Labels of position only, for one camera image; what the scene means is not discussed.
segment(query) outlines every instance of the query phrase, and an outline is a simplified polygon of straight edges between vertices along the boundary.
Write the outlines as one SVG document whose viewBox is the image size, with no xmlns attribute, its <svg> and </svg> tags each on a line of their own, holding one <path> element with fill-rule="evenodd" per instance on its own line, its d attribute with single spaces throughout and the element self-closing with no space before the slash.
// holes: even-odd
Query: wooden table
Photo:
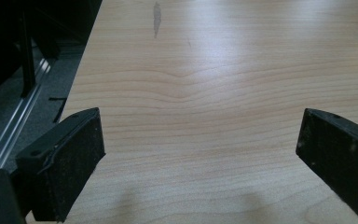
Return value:
<svg viewBox="0 0 358 224">
<path fill-rule="evenodd" d="M 100 107 L 107 154 L 65 223 L 358 223 L 295 153 L 306 107 L 358 123 L 358 0 L 158 3 L 102 3 L 64 117 Z"/>
</svg>

